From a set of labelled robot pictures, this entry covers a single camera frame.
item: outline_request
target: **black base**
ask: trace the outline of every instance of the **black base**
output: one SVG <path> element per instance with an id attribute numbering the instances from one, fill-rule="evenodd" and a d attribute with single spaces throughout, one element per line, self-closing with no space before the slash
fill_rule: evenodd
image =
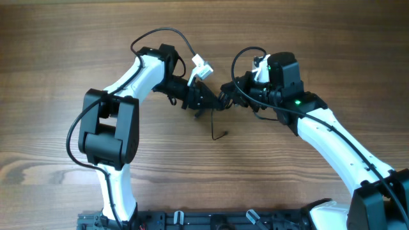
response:
<path id="1" fill-rule="evenodd" d="M 253 225 L 245 214 L 246 212 L 184 213 L 185 217 L 183 225 L 179 226 L 173 224 L 174 213 L 164 213 L 161 211 L 138 211 L 137 221 L 132 224 L 132 229 L 140 230 L 139 226 L 143 226 L 145 224 L 145 230 L 211 230 L 215 229 L 216 227 L 212 227 L 210 224 L 212 215 L 222 215 L 226 217 L 227 223 L 230 226 L 233 226 L 236 230 L 259 230 L 260 228 L 257 225 Z M 304 221 L 302 221 L 301 218 L 301 210 L 260 211 L 257 212 L 257 214 L 260 216 L 260 221 L 264 223 L 267 229 L 304 229 Z M 78 215 L 77 230 L 116 229 L 104 227 L 100 221 L 101 215 L 101 211 L 92 214 Z"/>

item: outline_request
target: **white plastic part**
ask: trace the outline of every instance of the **white plastic part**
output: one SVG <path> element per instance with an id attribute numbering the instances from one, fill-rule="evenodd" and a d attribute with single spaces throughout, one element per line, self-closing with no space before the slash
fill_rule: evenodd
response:
<path id="1" fill-rule="evenodd" d="M 334 126 L 358 148 L 369 162 L 374 164 L 376 170 L 378 170 L 384 178 L 389 176 L 388 171 L 393 168 L 377 159 L 355 138 L 353 138 L 353 136 L 338 122 L 330 109 L 316 109 L 307 114 Z M 370 183 L 379 180 L 373 171 L 367 170 L 368 166 L 362 161 L 356 152 L 337 134 L 331 132 L 324 125 L 309 118 L 299 118 L 297 129 L 299 136 L 320 152 L 324 159 L 337 172 L 350 191 L 351 196 L 355 189 L 361 187 L 360 184 L 364 180 L 367 180 Z"/>
<path id="2" fill-rule="evenodd" d="M 138 76 L 132 80 L 124 90 L 116 93 L 116 96 L 132 96 L 139 99 L 139 104 L 148 96 L 148 93 L 157 84 L 162 82 L 165 76 L 165 63 L 159 60 L 157 57 L 151 57 L 148 55 L 141 56 L 143 61 L 143 69 L 139 72 Z M 135 58 L 135 63 L 131 68 L 114 84 L 106 87 L 108 93 L 118 89 L 123 83 L 125 83 L 133 74 L 136 73 L 139 67 L 139 59 Z"/>
<path id="3" fill-rule="evenodd" d="M 130 184 L 130 167 L 129 164 L 125 164 L 122 170 L 117 171 L 113 166 L 104 164 L 98 164 L 99 168 L 105 170 L 110 174 L 109 181 L 111 182 L 112 198 L 115 204 L 115 211 L 118 214 L 120 221 L 130 220 L 136 207 L 136 200 L 132 194 L 132 188 Z M 112 214 L 111 204 L 109 202 L 107 182 L 102 172 L 96 171 L 98 179 L 100 180 L 102 196 L 104 198 L 104 208 L 102 214 L 111 220 L 115 220 Z"/>
<path id="4" fill-rule="evenodd" d="M 260 61 L 258 67 L 253 62 L 252 72 L 256 72 L 256 76 L 254 76 L 255 82 L 260 82 L 260 83 L 270 82 L 270 77 L 268 75 L 268 64 L 267 64 L 268 57 L 270 57 L 269 54 L 266 55 L 262 61 Z"/>
<path id="5" fill-rule="evenodd" d="M 196 54 L 192 58 L 192 61 L 194 62 L 196 67 L 192 70 L 192 74 L 190 75 L 187 86 L 192 85 L 194 77 L 198 76 L 203 81 L 207 78 L 207 76 L 213 73 L 213 68 L 207 61 L 204 61 L 199 54 Z"/>
<path id="6" fill-rule="evenodd" d="M 317 230 L 347 230 L 346 219 L 350 206 L 329 201 L 315 206 L 309 213 Z"/>

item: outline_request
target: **beige surface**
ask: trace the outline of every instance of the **beige surface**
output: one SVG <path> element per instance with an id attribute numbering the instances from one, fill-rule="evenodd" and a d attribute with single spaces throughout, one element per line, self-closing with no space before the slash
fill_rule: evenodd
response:
<path id="1" fill-rule="evenodd" d="M 96 174 L 65 153 L 68 127 L 89 88 L 103 89 L 131 65 L 129 44 L 160 26 L 181 30 L 215 74 L 219 93 L 244 47 L 294 52 L 308 91 L 370 151 L 396 169 L 409 163 L 407 4 L 330 1 L 168 2 L 0 6 L 0 229 L 73 229 L 102 207 Z M 143 45 L 175 45 L 170 32 Z M 251 67 L 249 52 L 236 74 Z M 250 109 L 210 117 L 152 93 L 141 105 L 131 164 L 140 210 L 297 208 L 324 197 L 349 201 L 338 175 L 310 145 Z M 264 111 L 273 117 L 272 111 Z M 76 147 L 77 131 L 73 138 Z M 78 158 L 84 155 L 76 151 Z"/>

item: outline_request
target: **brown background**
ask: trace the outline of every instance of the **brown background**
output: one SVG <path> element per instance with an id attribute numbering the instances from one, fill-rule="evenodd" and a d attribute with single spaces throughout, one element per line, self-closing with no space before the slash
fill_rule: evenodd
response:
<path id="1" fill-rule="evenodd" d="M 244 47 L 294 52 L 305 89 L 377 157 L 408 167 L 408 6 L 283 0 L 0 6 L 0 229 L 73 229 L 78 213 L 102 207 L 95 172 L 66 155 L 66 133 L 85 92 L 121 77 L 132 63 L 132 40 L 162 26 L 182 31 L 211 62 L 215 73 L 206 84 L 216 93 Z M 177 34 L 155 33 L 136 49 L 161 43 L 176 46 L 190 75 L 190 52 Z M 236 75 L 251 68 L 255 54 L 238 60 Z M 229 135 L 214 142 L 209 113 L 194 119 L 180 105 L 160 93 L 141 105 L 131 164 L 140 210 L 350 200 L 334 170 L 287 127 L 233 107 L 215 113 L 216 133 Z M 274 117 L 271 110 L 262 114 Z"/>

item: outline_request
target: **thin black wire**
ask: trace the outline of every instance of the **thin black wire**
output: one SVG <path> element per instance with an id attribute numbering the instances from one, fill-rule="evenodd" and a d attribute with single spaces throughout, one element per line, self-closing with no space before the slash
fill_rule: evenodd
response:
<path id="1" fill-rule="evenodd" d="M 184 77 L 185 74 L 186 74 L 186 64 L 185 64 L 185 61 L 181 58 L 181 56 L 178 56 L 178 60 L 180 60 L 180 62 L 181 62 L 182 65 L 183 65 L 183 74 L 180 75 L 180 76 L 175 76 L 175 77 Z"/>
<path id="2" fill-rule="evenodd" d="M 193 54 L 193 56 L 196 55 L 196 53 L 193 51 L 192 46 L 191 46 L 190 43 L 187 41 L 186 37 L 185 37 L 179 30 L 173 29 L 173 28 L 170 28 L 170 27 L 161 27 L 161 28 L 158 28 L 158 29 L 154 29 L 154 30 L 149 31 L 149 32 L 147 32 L 146 34 L 144 34 L 144 35 L 138 37 L 135 41 L 133 41 L 133 42 L 130 44 L 130 50 L 131 50 L 134 54 L 136 54 L 137 52 L 134 50 L 134 45 L 135 45 L 135 43 L 137 43 L 140 39 L 142 39 L 142 38 L 144 38 L 144 37 L 146 37 L 146 36 L 148 36 L 148 35 L 150 35 L 150 34 L 152 34 L 152 33 L 154 33 L 154 32 L 157 32 L 157 31 L 173 31 L 173 32 L 175 32 L 175 33 L 178 33 L 178 34 L 185 40 L 186 45 L 187 45 L 187 47 L 190 49 L 190 51 L 191 51 L 191 53 Z"/>
<path id="3" fill-rule="evenodd" d="M 277 106 L 273 106 L 273 105 L 269 105 L 267 103 L 263 103 L 263 102 L 259 102 L 255 99 L 253 99 L 251 96 L 249 96 L 248 94 L 244 93 L 242 89 L 240 89 L 240 87 L 238 87 L 238 84 L 235 80 L 235 64 L 237 59 L 246 51 L 248 50 L 260 50 L 264 53 L 264 56 L 266 56 L 266 51 L 260 47 L 247 47 L 245 49 L 243 49 L 242 51 L 240 51 L 236 57 L 234 58 L 232 64 L 231 64 L 231 79 L 233 80 L 237 90 L 239 90 L 239 92 L 241 92 L 241 94 L 243 96 L 245 96 L 246 98 L 248 98 L 249 100 L 253 101 L 254 103 L 257 103 L 259 105 L 265 106 L 265 107 L 269 107 L 269 108 L 273 108 L 273 109 L 277 109 L 280 111 L 284 111 L 284 112 L 290 112 L 292 114 L 296 114 L 299 115 L 301 117 L 306 117 L 309 119 L 312 119 L 314 121 L 317 121 L 318 123 L 326 126 L 327 128 L 329 128 L 331 131 L 335 132 L 342 140 L 344 140 L 356 153 L 357 155 L 365 162 L 365 164 L 368 166 L 368 168 L 370 168 L 370 170 L 372 170 L 374 172 L 374 174 L 379 178 L 379 180 L 381 181 L 382 185 L 386 188 L 387 192 L 389 193 L 390 197 L 392 198 L 393 201 L 395 201 L 394 203 L 396 204 L 399 212 L 401 213 L 403 220 L 406 224 L 406 228 L 409 230 L 409 218 L 408 215 L 405 212 L 405 209 L 403 208 L 401 202 L 399 201 L 399 199 L 397 198 L 395 192 L 391 189 L 391 187 L 389 186 L 388 183 L 386 183 L 386 181 L 384 180 L 383 176 L 376 170 L 375 166 L 369 162 L 369 160 L 359 151 L 359 149 L 352 144 L 352 142 L 346 138 L 340 131 L 338 131 L 335 127 L 333 127 L 332 125 L 329 125 L 328 123 L 326 123 L 325 121 L 318 119 L 312 115 L 303 113 L 303 112 L 297 112 L 297 111 L 292 111 L 290 109 L 285 109 L 282 107 L 277 107 Z"/>
<path id="4" fill-rule="evenodd" d="M 275 118 L 264 118 L 264 117 L 260 116 L 259 114 L 257 114 L 256 111 L 253 111 L 253 113 L 258 119 L 264 119 L 264 120 L 267 120 L 267 121 L 278 121 L 278 119 L 275 119 Z"/>
<path id="5" fill-rule="evenodd" d="M 132 42 L 132 44 L 131 44 L 131 46 L 130 46 L 130 50 L 136 55 L 136 57 L 137 57 L 138 60 L 139 60 L 139 67 L 138 67 L 137 71 L 131 76 L 131 78 L 129 78 L 125 83 L 123 83 L 118 89 L 115 89 L 115 90 L 112 91 L 111 93 L 106 94 L 106 95 L 100 97 L 98 100 L 94 101 L 91 105 L 89 105 L 88 107 L 86 107 L 86 108 L 77 116 L 77 118 L 76 118 L 76 119 L 74 120 L 74 122 L 72 123 L 70 129 L 68 130 L 67 137 L 66 137 L 66 142 L 65 142 L 66 152 L 68 153 L 68 156 L 71 158 L 71 160 L 72 160 L 74 163 L 76 163 L 76 164 L 79 165 L 79 166 L 88 168 L 88 169 L 94 169 L 94 170 L 100 171 L 101 173 L 104 174 L 105 180 L 106 180 L 106 182 L 107 182 L 107 190 L 108 190 L 109 203 L 110 203 L 110 205 L 111 205 L 111 211 L 112 211 L 112 214 L 114 215 L 115 221 L 116 221 L 116 223 L 117 223 L 117 225 L 118 225 L 118 227 L 119 227 L 120 229 L 123 229 L 123 226 L 122 226 L 122 224 L 121 224 L 121 222 L 120 222 L 120 219 L 118 218 L 118 214 L 116 213 L 116 210 L 115 210 L 115 204 L 114 204 L 114 202 L 113 202 L 114 199 L 112 198 L 111 181 L 109 180 L 109 173 L 106 172 L 105 170 L 99 168 L 99 167 L 96 167 L 96 166 L 93 166 L 93 165 L 89 165 L 89 164 L 84 164 L 84 163 L 78 161 L 78 160 L 74 157 L 74 155 L 72 154 L 72 152 L 71 152 L 71 147 L 70 147 L 71 137 L 72 137 L 72 133 L 73 133 L 75 127 L 78 125 L 78 122 L 84 117 L 84 115 L 85 115 L 87 112 L 89 112 L 92 108 L 94 108 L 94 106 L 96 106 L 96 105 L 98 105 L 99 103 L 103 102 L 104 100 L 106 100 L 106 99 L 109 98 L 110 96 L 115 95 L 117 92 L 121 91 L 121 90 L 122 90 L 126 85 L 128 85 L 128 84 L 139 74 L 139 72 L 142 70 L 142 68 L 143 68 L 143 61 L 142 61 L 142 58 L 140 57 L 140 55 L 134 50 L 134 45 L 135 45 L 135 43 L 138 42 L 140 39 L 144 38 L 145 36 L 148 36 L 148 35 L 150 35 L 150 34 L 152 34 L 152 33 L 154 33 L 154 32 L 161 31 L 161 30 L 170 30 L 170 31 L 174 31 L 174 32 L 178 33 L 178 34 L 185 40 L 185 42 L 186 42 L 188 48 L 190 49 L 190 51 L 192 52 L 192 54 L 193 54 L 194 56 L 196 55 L 196 53 L 193 51 L 192 47 L 190 46 L 190 43 L 187 41 L 186 37 L 185 37 L 181 32 L 179 32 L 177 29 L 173 29 L 173 28 L 169 28 L 169 27 L 158 28 L 158 29 L 154 29 L 154 30 L 152 30 L 152 31 L 150 31 L 150 32 L 147 32 L 146 34 L 144 34 L 144 35 L 138 37 L 135 41 Z"/>
<path id="6" fill-rule="evenodd" d="M 214 136 L 213 136 L 213 111 L 214 111 L 214 109 L 212 109 L 212 113 L 210 114 L 210 125 L 212 126 L 212 139 L 213 139 L 213 141 L 216 141 L 217 139 L 220 139 L 220 138 L 224 137 L 225 135 L 227 135 L 228 132 L 224 131 L 224 133 L 221 136 L 219 136 L 218 138 L 214 138 Z"/>

